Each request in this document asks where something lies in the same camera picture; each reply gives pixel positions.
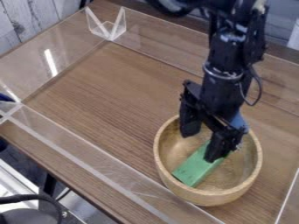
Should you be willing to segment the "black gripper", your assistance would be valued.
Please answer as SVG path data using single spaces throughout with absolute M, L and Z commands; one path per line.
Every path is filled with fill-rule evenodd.
M 246 102 L 252 75 L 247 69 L 220 71 L 203 64 L 202 84 L 186 80 L 180 104 L 180 132 L 184 138 L 202 131 L 204 124 L 212 134 L 204 160 L 214 163 L 235 151 L 248 133 L 239 109 Z

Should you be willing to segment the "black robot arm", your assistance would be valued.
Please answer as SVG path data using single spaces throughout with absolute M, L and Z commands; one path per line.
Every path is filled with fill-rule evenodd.
M 254 65 L 267 49 L 265 36 L 266 0 L 146 0 L 164 15 L 183 17 L 198 9 L 210 20 L 210 53 L 202 83 L 183 83 L 180 132 L 184 137 L 212 132 L 204 160 L 214 162 L 235 151 L 248 126 L 240 107 L 258 103 L 247 99 L 251 83 L 262 85 Z

